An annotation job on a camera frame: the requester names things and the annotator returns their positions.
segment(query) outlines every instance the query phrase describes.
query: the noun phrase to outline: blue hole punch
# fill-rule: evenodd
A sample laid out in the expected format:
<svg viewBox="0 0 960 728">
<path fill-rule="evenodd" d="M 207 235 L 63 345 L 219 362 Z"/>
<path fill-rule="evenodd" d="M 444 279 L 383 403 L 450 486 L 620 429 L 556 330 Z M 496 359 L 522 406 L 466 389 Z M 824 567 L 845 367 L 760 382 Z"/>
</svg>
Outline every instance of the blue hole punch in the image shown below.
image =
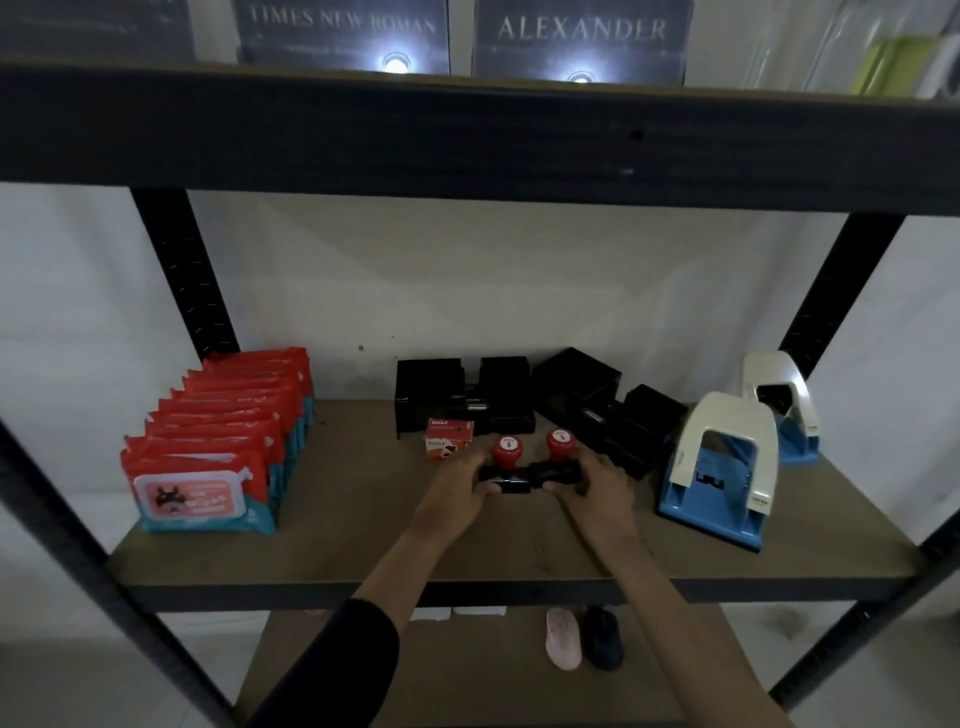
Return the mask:
<svg viewBox="0 0 960 728">
<path fill-rule="evenodd" d="M 786 416 L 775 413 L 780 462 L 812 463 L 820 456 L 820 422 L 804 376 L 787 352 L 750 352 L 743 357 L 741 396 L 759 401 L 757 388 L 786 385 L 790 389 L 790 408 Z M 746 461 L 749 452 L 743 444 L 726 438 L 730 451 Z"/>
<path fill-rule="evenodd" d="M 703 448 L 707 431 L 736 439 L 749 457 Z M 686 421 L 663 477 L 657 512 L 760 551 L 777 484 L 777 452 L 777 428 L 769 407 L 710 392 Z"/>
</svg>

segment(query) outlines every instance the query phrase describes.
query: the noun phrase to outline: green object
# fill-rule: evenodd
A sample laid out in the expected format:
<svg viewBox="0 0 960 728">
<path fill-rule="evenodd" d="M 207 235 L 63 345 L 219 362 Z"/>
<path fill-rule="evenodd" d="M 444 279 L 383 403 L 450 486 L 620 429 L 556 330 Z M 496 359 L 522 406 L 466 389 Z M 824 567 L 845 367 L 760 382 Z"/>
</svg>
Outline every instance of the green object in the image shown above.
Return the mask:
<svg viewBox="0 0 960 728">
<path fill-rule="evenodd" d="M 904 36 L 874 43 L 867 49 L 851 93 L 912 97 L 939 41 L 936 36 Z"/>
</svg>

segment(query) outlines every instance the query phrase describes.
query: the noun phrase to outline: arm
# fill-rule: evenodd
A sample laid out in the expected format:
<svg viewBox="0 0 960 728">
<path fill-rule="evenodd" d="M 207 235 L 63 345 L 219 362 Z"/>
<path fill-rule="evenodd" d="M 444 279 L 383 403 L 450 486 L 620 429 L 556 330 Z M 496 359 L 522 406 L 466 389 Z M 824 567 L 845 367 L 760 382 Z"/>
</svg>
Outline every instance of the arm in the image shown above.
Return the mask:
<svg viewBox="0 0 960 728">
<path fill-rule="evenodd" d="M 488 458 L 482 450 L 468 449 L 440 466 L 410 526 L 353 595 L 383 610 L 398 633 L 441 555 L 480 514 L 484 499 L 500 492 L 494 483 L 476 484 Z"/>
<path fill-rule="evenodd" d="M 473 523 L 492 483 L 474 490 L 485 453 L 467 450 L 437 470 L 410 525 L 284 675 L 247 728 L 315 726 L 316 707 L 339 725 L 369 725 L 394 679 L 399 635 L 441 555 Z"/>
<path fill-rule="evenodd" d="M 633 607 L 660 668 L 695 728 L 790 728 L 793 723 L 755 677 L 690 609 L 640 544 L 634 493 L 622 469 L 577 452 L 589 482 L 585 496 L 547 483 L 565 505 Z"/>
</svg>

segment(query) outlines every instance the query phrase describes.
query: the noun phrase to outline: black sleeve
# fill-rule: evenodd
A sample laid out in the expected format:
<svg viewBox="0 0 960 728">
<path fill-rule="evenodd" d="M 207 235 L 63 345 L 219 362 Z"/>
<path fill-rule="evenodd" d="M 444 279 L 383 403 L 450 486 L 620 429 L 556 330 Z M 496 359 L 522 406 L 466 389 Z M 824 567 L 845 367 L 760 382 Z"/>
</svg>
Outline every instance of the black sleeve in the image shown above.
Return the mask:
<svg viewBox="0 0 960 728">
<path fill-rule="evenodd" d="M 351 599 L 274 688 L 246 728 L 367 726 L 383 705 L 400 654 L 379 607 Z"/>
</svg>

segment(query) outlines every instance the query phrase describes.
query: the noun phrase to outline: person's right hand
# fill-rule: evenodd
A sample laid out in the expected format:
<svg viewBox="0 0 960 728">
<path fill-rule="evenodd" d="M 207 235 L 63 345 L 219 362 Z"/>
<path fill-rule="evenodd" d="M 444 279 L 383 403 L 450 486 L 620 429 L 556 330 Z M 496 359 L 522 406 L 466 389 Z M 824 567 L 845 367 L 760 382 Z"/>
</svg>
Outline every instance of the person's right hand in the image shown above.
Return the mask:
<svg viewBox="0 0 960 728">
<path fill-rule="evenodd" d="M 543 490 L 566 506 L 587 543 L 612 570 L 613 561 L 639 545 L 634 489 L 623 468 L 617 468 L 606 455 L 577 448 L 573 457 L 580 461 L 589 484 L 586 494 L 581 496 L 574 486 L 553 482 L 544 483 Z"/>
</svg>

